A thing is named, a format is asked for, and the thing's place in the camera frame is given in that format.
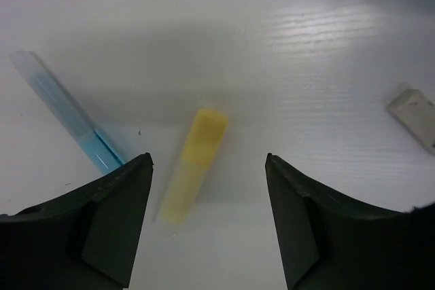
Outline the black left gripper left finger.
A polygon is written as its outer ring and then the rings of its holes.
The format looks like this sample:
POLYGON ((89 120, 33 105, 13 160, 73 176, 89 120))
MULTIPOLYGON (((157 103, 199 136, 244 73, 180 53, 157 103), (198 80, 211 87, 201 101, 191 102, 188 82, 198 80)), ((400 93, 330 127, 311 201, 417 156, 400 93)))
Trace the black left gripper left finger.
POLYGON ((1 216, 2 289, 126 289, 152 184, 150 154, 1 216))

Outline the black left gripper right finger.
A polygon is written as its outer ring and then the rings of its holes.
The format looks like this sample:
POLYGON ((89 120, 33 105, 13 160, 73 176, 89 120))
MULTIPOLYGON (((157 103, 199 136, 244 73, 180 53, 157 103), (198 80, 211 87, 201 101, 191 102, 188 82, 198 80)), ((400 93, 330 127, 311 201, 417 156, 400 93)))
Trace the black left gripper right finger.
POLYGON ((288 289, 433 289, 434 205, 397 212, 268 154, 266 181, 288 289))

